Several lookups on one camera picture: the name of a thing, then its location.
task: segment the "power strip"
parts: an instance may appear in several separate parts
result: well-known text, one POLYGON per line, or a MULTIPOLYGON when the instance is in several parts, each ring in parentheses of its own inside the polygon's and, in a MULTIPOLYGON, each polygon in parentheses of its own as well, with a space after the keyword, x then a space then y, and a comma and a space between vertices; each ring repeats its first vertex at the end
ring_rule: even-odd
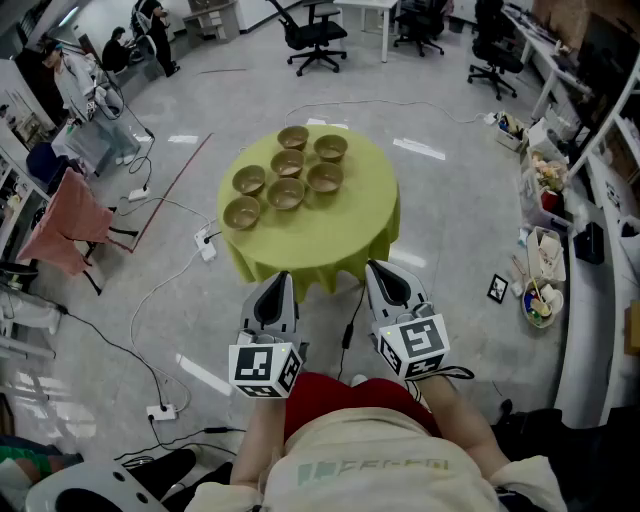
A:
POLYGON ((200 249, 202 259, 204 261, 210 261, 216 257, 216 248, 213 246, 213 243, 211 243, 211 240, 209 240, 209 242, 206 244, 204 243, 204 239, 206 238, 206 236, 207 228, 204 228, 198 231, 193 238, 196 241, 198 249, 200 249))
POLYGON ((147 190, 143 188, 137 188, 135 190, 132 190, 129 193, 129 202, 133 203, 134 201, 140 201, 140 199, 146 199, 147 197, 149 197, 150 193, 151 191, 148 188, 147 190))
POLYGON ((176 406, 173 404, 163 404, 166 411, 163 411, 159 405, 150 405, 147 407, 147 416, 153 416, 153 421, 175 420, 177 417, 176 406))

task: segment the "black office chair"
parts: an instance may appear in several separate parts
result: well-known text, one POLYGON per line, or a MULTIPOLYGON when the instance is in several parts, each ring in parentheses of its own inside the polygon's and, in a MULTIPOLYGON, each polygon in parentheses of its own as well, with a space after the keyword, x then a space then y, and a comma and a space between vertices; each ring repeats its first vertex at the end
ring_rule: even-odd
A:
POLYGON ((437 48, 440 50, 440 55, 444 55, 444 50, 434 44, 431 39, 444 30, 442 8, 446 2, 447 0, 415 0, 403 3, 403 12, 395 21, 407 27, 408 31, 394 41, 393 47, 397 48, 398 43, 416 43, 420 57, 424 57, 422 45, 437 48))
POLYGON ((511 91, 511 95, 516 98, 516 90, 500 78, 500 74, 506 69, 510 73, 520 73, 523 68, 522 62, 510 52, 503 50, 496 45, 505 33, 505 17, 501 12, 502 0, 478 0, 476 2, 476 20, 478 22, 478 37, 473 41, 473 54, 480 60, 489 64, 488 68, 469 66, 469 76, 467 82, 472 83, 474 78, 487 78, 496 90, 496 99, 502 99, 500 95, 500 85, 511 91))
POLYGON ((298 71, 296 71, 296 75, 302 76, 302 70, 315 60, 324 60, 331 64, 333 66, 334 73, 338 73, 340 71, 340 66, 338 66, 333 59, 330 59, 329 56, 340 55, 340 58, 344 60, 347 58, 347 52, 324 50, 320 48, 320 46, 329 46, 329 41, 347 37, 347 32, 340 25, 333 21, 329 21, 330 15, 323 16, 320 23, 313 23, 300 27, 295 21, 293 21, 293 18, 282 8, 277 0, 267 1, 271 2, 277 9, 278 13, 284 18, 284 20, 278 19, 278 21, 280 21, 284 26, 284 39, 289 48, 293 48, 294 50, 313 48, 313 51, 311 52, 291 55, 287 59, 287 64, 293 64, 293 59, 307 57, 304 64, 300 66, 298 71))

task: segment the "red shorts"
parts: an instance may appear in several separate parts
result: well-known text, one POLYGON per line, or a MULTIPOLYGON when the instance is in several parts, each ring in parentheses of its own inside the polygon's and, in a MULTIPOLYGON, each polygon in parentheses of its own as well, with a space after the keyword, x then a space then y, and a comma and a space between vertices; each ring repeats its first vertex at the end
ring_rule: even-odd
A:
POLYGON ((401 412, 420 423, 431 435, 440 437, 431 413, 395 382, 369 379, 352 388, 326 375, 303 373, 287 399, 284 440, 320 416, 357 407, 383 407, 401 412))

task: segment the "white shelf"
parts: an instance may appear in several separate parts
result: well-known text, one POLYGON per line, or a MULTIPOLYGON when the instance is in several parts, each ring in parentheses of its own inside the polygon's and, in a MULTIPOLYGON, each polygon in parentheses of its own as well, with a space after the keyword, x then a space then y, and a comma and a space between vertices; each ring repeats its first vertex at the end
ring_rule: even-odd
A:
POLYGON ((620 130, 622 137, 624 137, 624 140, 629 146, 629 149, 633 154, 633 158, 635 158, 636 160, 636 164, 640 166, 640 145, 638 145, 638 141, 633 138, 633 135, 631 135, 631 130, 629 130, 627 123, 624 122, 624 119, 622 119, 620 114, 614 114, 613 119, 618 126, 618 130, 620 130))
POLYGON ((614 284, 614 331, 613 347, 611 353, 609 382, 607 392, 600 416, 600 424, 606 424, 611 407, 621 406, 628 403, 631 398, 626 390, 637 384, 640 377, 640 364, 624 355, 624 311, 629 307, 632 300, 640 300, 640 285, 633 271, 633 267, 627 258, 618 238, 619 224, 621 217, 626 215, 638 216, 635 197, 629 184, 602 163, 595 155, 587 156, 588 170, 591 184, 597 188, 602 199, 602 209, 611 250, 611 263, 613 266, 614 284), (607 197, 607 183, 615 189, 620 198, 620 211, 607 197))
POLYGON ((16 226, 16 223, 18 222, 18 219, 20 218, 20 214, 24 209, 24 205, 27 204, 27 201, 29 200, 29 196, 31 195, 31 192, 33 192, 33 186, 29 184, 29 188, 27 189, 27 194, 25 194, 22 201, 20 201, 20 204, 18 205, 18 207, 13 211, 13 215, 11 215, 11 218, 8 221, 5 221, 2 224, 2 227, 0 227, 0 255, 4 252, 7 246, 7 242, 9 241, 9 237, 11 236, 11 232, 13 231, 13 228, 16 226))

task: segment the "green tablecloth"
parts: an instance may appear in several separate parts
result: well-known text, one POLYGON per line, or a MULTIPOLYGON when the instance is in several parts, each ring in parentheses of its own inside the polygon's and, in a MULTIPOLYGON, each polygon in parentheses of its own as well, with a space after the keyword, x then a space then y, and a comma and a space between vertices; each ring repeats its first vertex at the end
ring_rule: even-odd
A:
POLYGON ((386 260, 391 243, 398 237, 400 196, 391 163, 380 148, 351 130, 311 125, 304 149, 305 166, 300 178, 320 161, 314 141, 336 133, 349 143, 340 162, 345 179, 335 194, 316 194, 308 185, 303 203, 293 211, 277 211, 266 200, 267 187, 276 181, 271 158, 282 148, 272 133, 247 148, 233 162, 218 191, 218 219, 238 271, 247 281, 264 281, 288 270, 294 279, 296 300, 304 300, 311 283, 335 292, 336 274, 346 270, 364 280, 368 259, 386 260), (247 165, 264 167, 267 183, 258 196, 261 215, 251 229, 234 231, 222 218, 225 207, 240 194, 231 180, 247 165))

